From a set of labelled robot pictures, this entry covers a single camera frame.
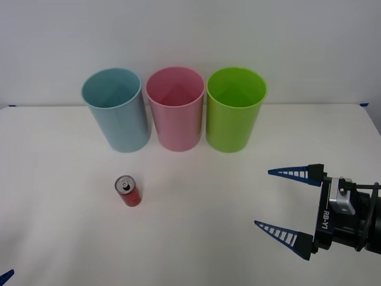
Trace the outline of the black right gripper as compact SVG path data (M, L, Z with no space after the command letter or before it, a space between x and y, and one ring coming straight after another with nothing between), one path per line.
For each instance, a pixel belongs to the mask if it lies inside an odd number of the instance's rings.
M325 177L323 164L282 167L270 169L269 175L279 176L312 186L321 186L316 230L314 238L310 234L264 223L254 224L269 236L286 246L304 260L309 260L316 251L328 250L333 242L361 250L365 247L370 229L370 194L354 190L341 191L339 183L343 179Z

